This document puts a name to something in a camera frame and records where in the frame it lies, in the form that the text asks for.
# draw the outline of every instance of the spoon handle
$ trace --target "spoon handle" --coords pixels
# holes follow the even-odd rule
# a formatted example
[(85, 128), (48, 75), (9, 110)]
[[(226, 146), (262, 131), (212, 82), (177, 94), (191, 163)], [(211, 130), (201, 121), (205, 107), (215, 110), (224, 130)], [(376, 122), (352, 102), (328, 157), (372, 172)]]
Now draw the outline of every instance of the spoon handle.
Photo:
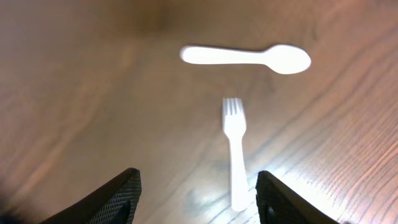
[(236, 63), (262, 64), (264, 63), (261, 57), (262, 54), (263, 52), (199, 46), (185, 46), (180, 51), (180, 57), (183, 61), (199, 65)]

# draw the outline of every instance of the fork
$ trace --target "fork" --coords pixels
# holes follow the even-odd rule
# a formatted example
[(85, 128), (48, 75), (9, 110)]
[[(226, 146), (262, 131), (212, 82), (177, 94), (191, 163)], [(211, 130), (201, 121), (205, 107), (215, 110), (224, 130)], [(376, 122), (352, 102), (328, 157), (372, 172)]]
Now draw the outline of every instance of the fork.
[(248, 207), (249, 196), (242, 150), (246, 119), (241, 99), (223, 99), (223, 129), (231, 151), (231, 207), (240, 212)]

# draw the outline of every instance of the plastic cutlery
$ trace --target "plastic cutlery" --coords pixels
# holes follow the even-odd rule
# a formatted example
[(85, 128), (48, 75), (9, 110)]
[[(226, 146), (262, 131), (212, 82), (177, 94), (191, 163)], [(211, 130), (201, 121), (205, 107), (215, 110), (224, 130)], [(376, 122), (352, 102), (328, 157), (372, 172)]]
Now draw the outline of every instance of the plastic cutlery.
[(302, 72), (311, 65), (311, 58), (303, 49), (285, 44), (262, 52), (188, 45), (181, 49), (180, 57), (185, 62), (200, 65), (263, 64), (285, 75)]
[(248, 207), (248, 181), (243, 162), (242, 138), (246, 132), (241, 99), (223, 99), (223, 129), (231, 151), (231, 207), (243, 211)]

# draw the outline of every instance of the spoon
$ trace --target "spoon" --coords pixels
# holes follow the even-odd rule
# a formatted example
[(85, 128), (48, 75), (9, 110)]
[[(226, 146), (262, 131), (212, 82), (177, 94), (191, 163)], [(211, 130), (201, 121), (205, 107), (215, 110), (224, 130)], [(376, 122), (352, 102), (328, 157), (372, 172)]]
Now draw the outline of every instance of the spoon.
[(302, 72), (311, 65), (311, 58), (303, 49), (285, 44), (262, 52), (188, 45), (181, 49), (180, 57), (184, 62), (199, 65), (263, 64), (284, 75)]

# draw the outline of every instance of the black textured pad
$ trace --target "black textured pad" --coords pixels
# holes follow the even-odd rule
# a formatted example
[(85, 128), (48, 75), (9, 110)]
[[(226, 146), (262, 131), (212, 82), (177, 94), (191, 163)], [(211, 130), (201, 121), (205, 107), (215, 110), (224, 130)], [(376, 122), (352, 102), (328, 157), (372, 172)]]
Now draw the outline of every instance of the black textured pad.
[(76, 204), (46, 219), (49, 223), (131, 223), (141, 195), (139, 170), (129, 168)]
[(262, 224), (337, 224), (268, 171), (259, 172), (256, 190)]

